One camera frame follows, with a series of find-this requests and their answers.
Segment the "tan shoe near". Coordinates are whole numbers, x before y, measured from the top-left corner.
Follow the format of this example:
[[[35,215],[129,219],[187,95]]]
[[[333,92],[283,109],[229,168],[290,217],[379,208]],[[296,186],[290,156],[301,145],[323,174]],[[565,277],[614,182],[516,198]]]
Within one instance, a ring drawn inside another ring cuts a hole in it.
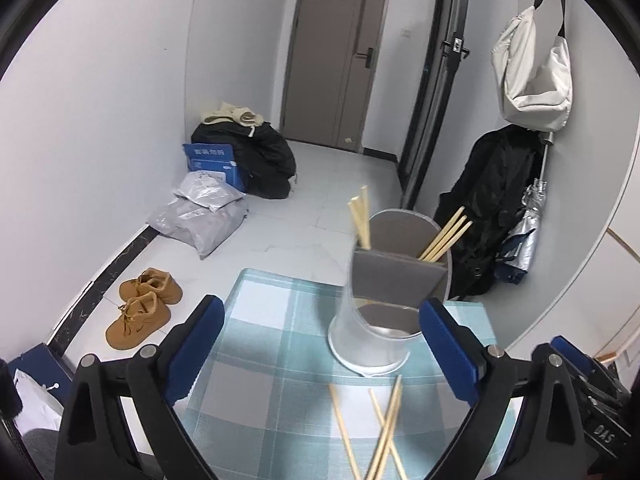
[[[136,348],[171,318],[169,308],[155,292],[127,300],[119,311],[118,319],[105,331],[106,342],[116,350]]]

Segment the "silver folded umbrella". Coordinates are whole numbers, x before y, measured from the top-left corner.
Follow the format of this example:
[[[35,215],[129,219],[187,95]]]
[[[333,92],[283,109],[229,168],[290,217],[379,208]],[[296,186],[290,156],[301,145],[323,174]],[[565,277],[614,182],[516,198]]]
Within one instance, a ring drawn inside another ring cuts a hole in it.
[[[544,173],[549,148],[554,143],[554,133],[543,132],[540,140],[544,148],[540,170],[523,194],[521,220],[514,226],[500,249],[495,270],[495,278],[498,282],[520,284],[533,264],[541,229],[541,218],[547,200],[547,180]]]

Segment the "tan shoe far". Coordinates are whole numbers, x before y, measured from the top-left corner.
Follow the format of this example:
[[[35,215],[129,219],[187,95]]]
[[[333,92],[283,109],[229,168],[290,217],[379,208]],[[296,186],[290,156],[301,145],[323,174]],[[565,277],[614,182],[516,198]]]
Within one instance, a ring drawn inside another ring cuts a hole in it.
[[[119,285],[119,297],[122,301],[128,301],[148,292],[154,292],[168,306],[178,304],[183,295],[182,288],[169,272],[155,268],[146,269],[136,278]]]

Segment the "teal checked table mat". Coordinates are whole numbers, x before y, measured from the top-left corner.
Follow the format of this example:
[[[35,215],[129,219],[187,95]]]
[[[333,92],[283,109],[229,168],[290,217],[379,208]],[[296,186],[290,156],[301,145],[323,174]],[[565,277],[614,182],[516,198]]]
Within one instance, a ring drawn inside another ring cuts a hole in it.
[[[181,414],[184,428],[221,479],[353,479],[333,411],[340,401],[364,477],[395,378],[401,377],[389,479],[423,479],[468,412],[422,339],[398,372],[365,378],[334,358],[326,332],[339,287],[246,269]]]

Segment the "chopstick in holder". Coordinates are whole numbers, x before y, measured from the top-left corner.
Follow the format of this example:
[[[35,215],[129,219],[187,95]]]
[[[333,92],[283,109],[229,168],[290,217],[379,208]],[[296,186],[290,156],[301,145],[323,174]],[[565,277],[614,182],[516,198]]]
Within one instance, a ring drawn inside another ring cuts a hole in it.
[[[459,219],[459,222],[456,224],[456,226],[455,226],[455,227],[454,227],[454,228],[453,228],[453,229],[452,229],[452,230],[451,230],[451,231],[446,235],[446,237],[445,237],[445,238],[443,238],[443,239],[440,241],[440,243],[435,247],[435,249],[434,249],[434,250],[433,250],[433,251],[432,251],[432,252],[431,252],[427,257],[429,257],[429,256],[433,255],[433,254],[434,254],[434,252],[437,252],[437,251],[438,251],[438,248],[439,248],[440,246],[442,246],[442,244],[444,244],[444,241],[445,241],[448,237],[450,237],[450,235],[451,235],[454,231],[457,231],[458,229],[462,228],[462,226],[465,226],[469,221],[471,221],[471,220],[468,220],[468,217],[467,217],[467,216],[465,216],[465,219],[460,218],[460,219]]]
[[[371,237],[370,237],[370,200],[369,189],[367,185],[363,185],[360,191],[360,210],[361,210],[361,224],[362,224],[362,237],[361,243],[364,249],[371,249]]]
[[[359,244],[362,247],[361,243],[363,241],[363,237],[362,237],[362,224],[361,224],[362,218],[361,218],[361,210],[360,210],[360,196],[353,197],[348,203],[348,208],[350,213],[352,214],[352,221],[354,222],[355,228],[357,230]]]
[[[419,260],[425,261],[426,257],[435,249],[435,247],[440,243],[440,241],[446,237],[446,235],[456,226],[459,222],[459,219],[465,219],[463,215],[464,207],[461,206],[448,220],[445,226],[440,230],[440,232],[434,237],[434,240],[424,249],[422,254],[419,257]]]
[[[458,239],[460,237],[462,237],[462,235],[469,229],[470,226],[472,226],[473,222],[469,221],[465,226],[462,226],[462,228],[458,229],[457,231],[454,231],[450,237],[448,237],[445,241],[444,244],[442,244],[442,246],[440,246],[438,248],[437,252],[434,252],[433,255],[429,256],[426,258],[426,260],[428,262],[436,262],[438,261],[440,258],[442,258],[442,255],[445,252],[448,252],[448,250],[454,246],[454,244],[457,243]]]

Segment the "grey plastic parcel bag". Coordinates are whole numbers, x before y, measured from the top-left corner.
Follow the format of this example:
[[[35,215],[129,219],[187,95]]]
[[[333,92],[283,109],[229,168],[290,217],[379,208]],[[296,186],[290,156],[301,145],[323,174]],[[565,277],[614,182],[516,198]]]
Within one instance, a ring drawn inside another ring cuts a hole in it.
[[[163,236],[193,247],[205,259],[239,229],[247,211],[244,198],[211,211],[177,197],[154,210],[146,223]]]

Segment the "black hanging coat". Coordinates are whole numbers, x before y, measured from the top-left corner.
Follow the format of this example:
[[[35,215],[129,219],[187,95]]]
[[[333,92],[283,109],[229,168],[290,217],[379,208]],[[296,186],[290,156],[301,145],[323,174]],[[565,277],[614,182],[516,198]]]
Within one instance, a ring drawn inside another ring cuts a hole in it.
[[[450,298],[480,296],[495,283],[503,244],[523,217],[524,193],[541,164],[542,142],[534,130],[507,125],[474,143],[457,182],[439,195],[434,214],[440,226],[457,210],[472,223],[450,248]]]

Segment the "white plastic parcel bag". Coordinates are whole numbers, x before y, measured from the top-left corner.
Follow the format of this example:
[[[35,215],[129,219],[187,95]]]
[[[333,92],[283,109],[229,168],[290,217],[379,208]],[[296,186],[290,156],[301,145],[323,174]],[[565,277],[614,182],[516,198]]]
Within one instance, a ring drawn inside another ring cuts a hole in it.
[[[174,189],[174,193],[210,211],[216,211],[244,197],[241,191],[228,185],[222,174],[206,170],[188,172]]]

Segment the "blue cardboard box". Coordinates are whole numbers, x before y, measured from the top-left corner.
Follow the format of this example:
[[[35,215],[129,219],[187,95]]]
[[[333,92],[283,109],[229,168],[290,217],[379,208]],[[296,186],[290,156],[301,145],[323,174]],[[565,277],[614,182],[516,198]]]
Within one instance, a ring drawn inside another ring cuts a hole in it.
[[[188,143],[183,145],[190,171],[213,171],[222,174],[228,185],[246,191],[246,173],[234,159],[230,144]]]

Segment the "chopstick in holder left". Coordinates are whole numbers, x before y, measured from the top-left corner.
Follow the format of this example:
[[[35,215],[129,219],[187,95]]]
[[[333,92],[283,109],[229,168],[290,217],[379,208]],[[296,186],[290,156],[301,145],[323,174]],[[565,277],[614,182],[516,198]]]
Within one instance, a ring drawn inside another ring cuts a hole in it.
[[[353,197],[348,203],[348,208],[350,213],[352,214],[352,221],[354,222],[355,228],[357,230],[359,244],[362,247],[361,243],[363,241],[363,237],[362,237],[362,224],[361,224],[362,218],[361,218],[361,210],[360,210],[360,196]]]

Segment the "white hanging bag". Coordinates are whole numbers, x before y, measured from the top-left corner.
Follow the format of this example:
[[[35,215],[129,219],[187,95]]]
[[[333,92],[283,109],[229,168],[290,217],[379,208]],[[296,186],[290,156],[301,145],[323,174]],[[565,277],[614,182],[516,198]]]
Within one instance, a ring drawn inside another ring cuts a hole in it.
[[[559,35],[544,62],[535,64],[537,27],[533,6],[511,18],[491,50],[502,117],[543,132],[566,126],[573,105],[570,49]]]

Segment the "black bag on floor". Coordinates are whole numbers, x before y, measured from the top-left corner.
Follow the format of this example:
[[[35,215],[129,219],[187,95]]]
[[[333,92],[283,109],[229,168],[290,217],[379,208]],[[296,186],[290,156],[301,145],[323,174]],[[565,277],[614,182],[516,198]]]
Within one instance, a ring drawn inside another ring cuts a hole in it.
[[[244,127],[236,122],[198,125],[192,133],[195,144],[228,144],[241,170],[245,192],[266,200],[285,200],[296,175],[296,161],[285,138],[269,122]]]

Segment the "beige cloth on bag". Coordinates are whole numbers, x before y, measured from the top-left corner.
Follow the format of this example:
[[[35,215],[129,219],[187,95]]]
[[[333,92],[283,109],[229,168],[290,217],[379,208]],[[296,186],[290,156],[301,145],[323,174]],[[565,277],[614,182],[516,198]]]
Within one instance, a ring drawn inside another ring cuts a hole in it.
[[[205,114],[202,119],[202,123],[206,125],[219,124],[220,122],[234,122],[242,127],[250,128],[261,126],[264,123],[264,118],[246,106],[222,102],[218,110]]]

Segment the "black framed glass door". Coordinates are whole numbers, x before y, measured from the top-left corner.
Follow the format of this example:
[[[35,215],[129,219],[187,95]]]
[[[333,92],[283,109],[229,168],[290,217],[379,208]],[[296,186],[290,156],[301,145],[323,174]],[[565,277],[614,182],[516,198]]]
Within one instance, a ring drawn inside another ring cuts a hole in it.
[[[469,55],[464,30],[469,0],[435,0],[430,38],[416,104],[398,167],[400,206],[411,209],[430,166],[446,115],[454,77]]]

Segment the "grey entrance door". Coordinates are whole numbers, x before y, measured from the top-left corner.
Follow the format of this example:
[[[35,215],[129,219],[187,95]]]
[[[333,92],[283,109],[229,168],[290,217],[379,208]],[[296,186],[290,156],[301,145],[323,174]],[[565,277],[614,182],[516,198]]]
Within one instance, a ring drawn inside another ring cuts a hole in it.
[[[280,126],[289,139],[356,152],[387,0],[297,0]]]

